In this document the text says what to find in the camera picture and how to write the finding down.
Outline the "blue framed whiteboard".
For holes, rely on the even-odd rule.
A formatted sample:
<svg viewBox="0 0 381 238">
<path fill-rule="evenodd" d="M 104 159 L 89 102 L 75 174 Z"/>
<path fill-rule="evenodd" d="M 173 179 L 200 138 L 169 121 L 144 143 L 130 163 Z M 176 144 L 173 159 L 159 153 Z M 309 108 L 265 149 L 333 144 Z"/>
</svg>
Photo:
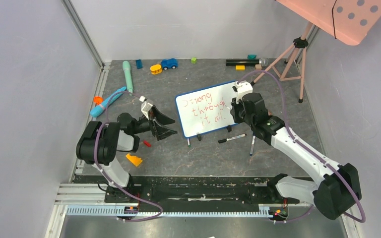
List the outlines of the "blue framed whiteboard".
<svg viewBox="0 0 381 238">
<path fill-rule="evenodd" d="M 190 138 L 233 126 L 230 113 L 232 99 L 237 96 L 226 82 L 175 97 L 177 112 L 184 137 Z"/>
</svg>

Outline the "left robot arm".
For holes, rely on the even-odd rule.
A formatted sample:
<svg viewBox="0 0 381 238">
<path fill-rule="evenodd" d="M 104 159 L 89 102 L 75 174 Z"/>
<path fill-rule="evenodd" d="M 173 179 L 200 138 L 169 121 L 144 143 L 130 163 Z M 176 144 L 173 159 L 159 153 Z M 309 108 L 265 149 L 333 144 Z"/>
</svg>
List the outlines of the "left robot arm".
<svg viewBox="0 0 381 238">
<path fill-rule="evenodd" d="M 177 131 L 169 128 L 176 121 L 152 106 L 140 118 L 121 113 L 116 122 L 91 121 L 87 124 L 77 146 L 76 156 L 96 168 L 106 179 L 106 191 L 122 201 L 138 199 L 131 185 L 130 173 L 116 158 L 118 152 L 135 153 L 139 149 L 139 134 L 150 131 L 157 140 L 163 140 Z"/>
</svg>

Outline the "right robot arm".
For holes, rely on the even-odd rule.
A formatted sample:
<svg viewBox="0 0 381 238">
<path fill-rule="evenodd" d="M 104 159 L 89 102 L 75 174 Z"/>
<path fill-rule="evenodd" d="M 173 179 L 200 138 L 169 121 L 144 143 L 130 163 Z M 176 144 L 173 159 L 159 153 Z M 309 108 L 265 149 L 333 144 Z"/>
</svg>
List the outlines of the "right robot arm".
<svg viewBox="0 0 381 238">
<path fill-rule="evenodd" d="M 359 175 L 353 165 L 341 165 L 306 144 L 281 118 L 269 115 L 259 93 L 235 97 L 231 106 L 235 123 L 247 124 L 256 138 L 284 153 L 311 178 L 308 181 L 277 175 L 267 183 L 270 201 L 293 198 L 316 207 L 330 220 L 346 215 L 365 222 Z"/>
</svg>

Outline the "blue toy car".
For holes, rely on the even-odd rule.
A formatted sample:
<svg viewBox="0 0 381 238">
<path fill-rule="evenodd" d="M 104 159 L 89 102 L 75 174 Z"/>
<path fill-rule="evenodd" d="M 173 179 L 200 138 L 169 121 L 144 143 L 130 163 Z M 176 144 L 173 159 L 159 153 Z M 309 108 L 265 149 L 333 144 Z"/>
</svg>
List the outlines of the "blue toy car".
<svg viewBox="0 0 381 238">
<path fill-rule="evenodd" d="M 178 67 L 178 61 L 175 58 L 161 60 L 162 70 L 176 69 Z"/>
</svg>

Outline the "blue cap marker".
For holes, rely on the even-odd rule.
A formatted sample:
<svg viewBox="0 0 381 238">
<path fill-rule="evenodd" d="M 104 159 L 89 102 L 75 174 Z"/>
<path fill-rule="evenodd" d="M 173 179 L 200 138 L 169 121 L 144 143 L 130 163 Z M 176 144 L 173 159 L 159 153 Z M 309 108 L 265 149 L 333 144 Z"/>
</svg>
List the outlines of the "blue cap marker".
<svg viewBox="0 0 381 238">
<path fill-rule="evenodd" d="M 251 148 L 250 148 L 250 156 L 254 153 L 254 144 L 255 144 L 256 137 L 253 135 L 251 140 Z"/>
</svg>

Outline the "black cap marker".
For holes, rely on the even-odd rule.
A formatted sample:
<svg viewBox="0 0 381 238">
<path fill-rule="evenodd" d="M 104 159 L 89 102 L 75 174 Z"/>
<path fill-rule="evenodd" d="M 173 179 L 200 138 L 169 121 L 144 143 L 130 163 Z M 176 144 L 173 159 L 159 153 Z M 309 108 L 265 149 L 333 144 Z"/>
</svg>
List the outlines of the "black cap marker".
<svg viewBox="0 0 381 238">
<path fill-rule="evenodd" d="M 233 136 L 233 137 L 229 137 L 229 138 L 225 138 L 225 139 L 220 139 L 218 140 L 218 143 L 225 143 L 225 142 L 228 142 L 228 141 L 231 141 L 231 140 L 235 140 L 235 139 L 239 139 L 239 138 L 243 138 L 243 137 L 246 137 L 246 133 L 244 134 L 240 134 L 240 135 L 236 135 L 236 136 Z"/>
</svg>

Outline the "large blue toy marker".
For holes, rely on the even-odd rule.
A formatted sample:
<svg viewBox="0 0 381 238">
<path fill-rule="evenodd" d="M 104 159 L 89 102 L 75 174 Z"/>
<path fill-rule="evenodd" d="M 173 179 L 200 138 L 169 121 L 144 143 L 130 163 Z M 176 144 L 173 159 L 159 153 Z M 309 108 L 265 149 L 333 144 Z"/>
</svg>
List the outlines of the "large blue toy marker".
<svg viewBox="0 0 381 238">
<path fill-rule="evenodd" d="M 110 106 L 111 103 L 113 103 L 117 98 L 119 98 L 126 91 L 127 91 L 127 88 L 125 86 L 121 87 L 120 89 L 112 93 L 109 97 L 104 99 L 104 102 L 102 104 L 100 105 L 95 104 L 94 108 L 91 109 L 89 115 L 92 116 L 93 118 L 97 118 L 103 113 L 103 111 L 106 108 L 108 108 L 108 106 Z"/>
</svg>

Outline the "red marker cap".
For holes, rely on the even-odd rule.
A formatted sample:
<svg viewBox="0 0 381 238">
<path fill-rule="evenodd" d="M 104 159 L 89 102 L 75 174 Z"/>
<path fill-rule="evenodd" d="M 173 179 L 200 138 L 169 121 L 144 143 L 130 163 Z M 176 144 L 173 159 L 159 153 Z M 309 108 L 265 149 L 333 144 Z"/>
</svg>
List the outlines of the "red marker cap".
<svg viewBox="0 0 381 238">
<path fill-rule="evenodd" d="M 148 141 L 144 140 L 143 143 L 144 143 L 147 147 L 151 147 L 151 144 L 150 144 Z"/>
</svg>

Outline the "yellow toy block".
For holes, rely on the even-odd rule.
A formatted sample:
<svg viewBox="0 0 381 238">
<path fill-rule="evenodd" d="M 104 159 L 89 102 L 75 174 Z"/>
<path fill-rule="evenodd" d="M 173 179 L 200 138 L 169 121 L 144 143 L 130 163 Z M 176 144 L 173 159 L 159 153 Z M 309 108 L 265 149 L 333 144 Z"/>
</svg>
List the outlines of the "yellow toy block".
<svg viewBox="0 0 381 238">
<path fill-rule="evenodd" d="M 138 167 L 143 162 L 143 160 L 135 155 L 131 155 L 130 153 L 126 154 L 126 158 L 135 166 Z"/>
</svg>

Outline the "clear ball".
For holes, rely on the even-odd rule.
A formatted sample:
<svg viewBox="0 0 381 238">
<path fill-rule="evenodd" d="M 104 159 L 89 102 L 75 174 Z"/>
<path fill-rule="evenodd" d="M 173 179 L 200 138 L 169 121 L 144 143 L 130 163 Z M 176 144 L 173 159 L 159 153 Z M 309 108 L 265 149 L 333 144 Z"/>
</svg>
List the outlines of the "clear ball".
<svg viewBox="0 0 381 238">
<path fill-rule="evenodd" d="M 259 64 L 262 66 L 262 67 L 266 67 L 269 65 L 269 59 L 268 58 L 260 58 L 259 59 Z"/>
</svg>

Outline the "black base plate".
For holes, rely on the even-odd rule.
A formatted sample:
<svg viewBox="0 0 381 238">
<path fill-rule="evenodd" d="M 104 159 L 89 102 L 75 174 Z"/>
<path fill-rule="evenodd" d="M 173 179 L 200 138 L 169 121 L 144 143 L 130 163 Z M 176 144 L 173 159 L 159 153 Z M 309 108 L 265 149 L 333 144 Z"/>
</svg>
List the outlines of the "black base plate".
<svg viewBox="0 0 381 238">
<path fill-rule="evenodd" d="M 260 204 L 298 204 L 282 198 L 267 186 L 269 177 L 167 177 L 131 176 L 126 191 L 105 188 L 106 203 L 137 203 L 140 212 L 214 213 L 256 212 Z"/>
</svg>

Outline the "orange toy piece left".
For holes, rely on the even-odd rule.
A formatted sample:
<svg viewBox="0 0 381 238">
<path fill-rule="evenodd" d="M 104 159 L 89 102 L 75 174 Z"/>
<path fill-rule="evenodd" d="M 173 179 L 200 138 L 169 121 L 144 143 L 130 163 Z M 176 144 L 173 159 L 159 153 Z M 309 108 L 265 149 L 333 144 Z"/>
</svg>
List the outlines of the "orange toy piece left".
<svg viewBox="0 0 381 238">
<path fill-rule="evenodd" d="M 93 99 L 93 103 L 96 104 L 96 105 L 100 105 L 104 102 L 104 99 L 102 97 L 99 97 L 99 96 L 96 96 L 94 97 Z"/>
</svg>

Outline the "yellow small block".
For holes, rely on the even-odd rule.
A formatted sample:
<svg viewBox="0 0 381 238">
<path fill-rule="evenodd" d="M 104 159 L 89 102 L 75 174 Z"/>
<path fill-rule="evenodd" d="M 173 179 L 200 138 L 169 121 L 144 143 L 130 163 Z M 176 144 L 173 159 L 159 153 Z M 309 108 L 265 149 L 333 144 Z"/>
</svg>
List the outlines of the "yellow small block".
<svg viewBox="0 0 381 238">
<path fill-rule="evenodd" d="M 245 71 L 246 67 L 244 65 L 236 65 L 235 70 L 236 71 Z"/>
</svg>

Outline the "dark blue block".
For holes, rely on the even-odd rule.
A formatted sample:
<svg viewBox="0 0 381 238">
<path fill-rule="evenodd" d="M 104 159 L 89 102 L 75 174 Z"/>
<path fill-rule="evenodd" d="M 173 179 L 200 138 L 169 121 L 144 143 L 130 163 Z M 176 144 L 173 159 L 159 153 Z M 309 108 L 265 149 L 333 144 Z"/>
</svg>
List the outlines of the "dark blue block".
<svg viewBox="0 0 381 238">
<path fill-rule="evenodd" d="M 142 60 L 137 59 L 137 60 L 135 61 L 135 65 L 136 65 L 136 68 L 137 68 L 137 69 L 142 69 L 142 68 L 143 68 Z"/>
</svg>

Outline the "yellow oval toy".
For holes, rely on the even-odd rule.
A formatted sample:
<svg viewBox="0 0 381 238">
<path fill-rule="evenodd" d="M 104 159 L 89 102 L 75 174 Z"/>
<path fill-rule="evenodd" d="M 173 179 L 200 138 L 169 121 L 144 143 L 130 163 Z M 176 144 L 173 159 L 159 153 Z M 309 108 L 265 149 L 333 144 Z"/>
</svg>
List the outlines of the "yellow oval toy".
<svg viewBox="0 0 381 238">
<path fill-rule="evenodd" d="M 155 64 L 155 65 L 152 65 L 150 67 L 150 73 L 152 75 L 157 75 L 157 74 L 160 74 L 162 72 L 163 68 L 161 66 L 161 64 Z"/>
</svg>

